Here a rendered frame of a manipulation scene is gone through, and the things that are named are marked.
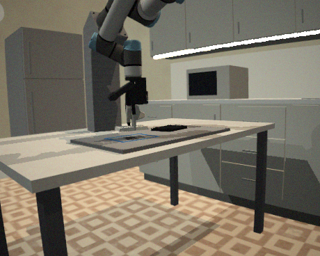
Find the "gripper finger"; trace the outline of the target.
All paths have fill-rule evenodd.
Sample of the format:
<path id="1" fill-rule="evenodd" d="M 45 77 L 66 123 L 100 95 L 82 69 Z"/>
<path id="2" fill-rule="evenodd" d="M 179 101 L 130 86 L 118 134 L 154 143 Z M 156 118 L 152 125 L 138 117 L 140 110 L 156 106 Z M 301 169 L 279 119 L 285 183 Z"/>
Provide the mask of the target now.
<path id="1" fill-rule="evenodd" d="M 130 112 L 131 112 L 131 124 L 133 128 L 136 130 L 136 121 L 144 118 L 145 114 L 139 111 L 139 107 L 135 105 L 135 100 L 133 97 L 130 97 Z"/>
<path id="2" fill-rule="evenodd" d="M 126 111 L 126 118 L 127 118 L 127 125 L 130 125 L 130 120 L 131 120 L 131 113 L 130 113 L 130 106 L 127 106 L 125 102 L 125 111 Z"/>

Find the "beige well plate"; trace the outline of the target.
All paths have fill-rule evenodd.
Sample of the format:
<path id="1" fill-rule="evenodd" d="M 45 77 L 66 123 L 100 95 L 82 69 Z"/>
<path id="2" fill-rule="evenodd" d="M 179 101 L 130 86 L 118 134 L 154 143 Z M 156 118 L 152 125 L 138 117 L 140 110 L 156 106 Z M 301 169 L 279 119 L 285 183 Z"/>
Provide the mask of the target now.
<path id="1" fill-rule="evenodd" d="M 115 130 L 118 131 L 118 132 L 122 132 L 122 131 L 138 131 L 138 130 L 147 130 L 147 129 L 149 129 L 149 128 L 146 125 L 136 125 L 136 130 L 133 128 L 132 125 L 119 126 L 118 128 L 115 127 Z"/>

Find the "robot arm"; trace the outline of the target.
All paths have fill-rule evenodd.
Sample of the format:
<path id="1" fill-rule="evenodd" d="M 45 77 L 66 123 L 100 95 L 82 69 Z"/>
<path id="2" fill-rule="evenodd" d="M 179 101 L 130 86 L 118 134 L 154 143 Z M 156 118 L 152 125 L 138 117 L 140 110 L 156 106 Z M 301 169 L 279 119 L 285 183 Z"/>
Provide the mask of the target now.
<path id="1" fill-rule="evenodd" d="M 97 16 L 97 23 L 101 29 L 99 33 L 93 33 L 88 44 L 89 48 L 125 67 L 125 77 L 142 76 L 141 42 L 126 40 L 122 46 L 114 40 L 118 32 L 123 29 L 122 25 L 127 17 L 151 28 L 160 18 L 160 10 L 167 3 L 175 1 L 179 4 L 184 2 L 184 0 L 108 0 L 106 7 Z M 117 92 L 110 93 L 108 99 L 115 101 L 133 87 L 133 83 L 130 82 Z"/>

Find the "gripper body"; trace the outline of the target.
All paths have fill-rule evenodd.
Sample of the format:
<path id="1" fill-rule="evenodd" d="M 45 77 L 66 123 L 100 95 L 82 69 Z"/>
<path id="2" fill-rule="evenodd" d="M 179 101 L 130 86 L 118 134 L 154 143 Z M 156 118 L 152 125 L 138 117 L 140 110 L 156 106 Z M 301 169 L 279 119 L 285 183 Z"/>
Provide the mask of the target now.
<path id="1" fill-rule="evenodd" d="M 125 94 L 125 102 L 127 106 L 130 106 L 130 97 L 134 98 L 135 104 L 148 104 L 148 92 L 146 91 L 146 77 L 125 77 L 125 80 L 130 80 L 134 85 L 134 87 L 128 90 Z"/>

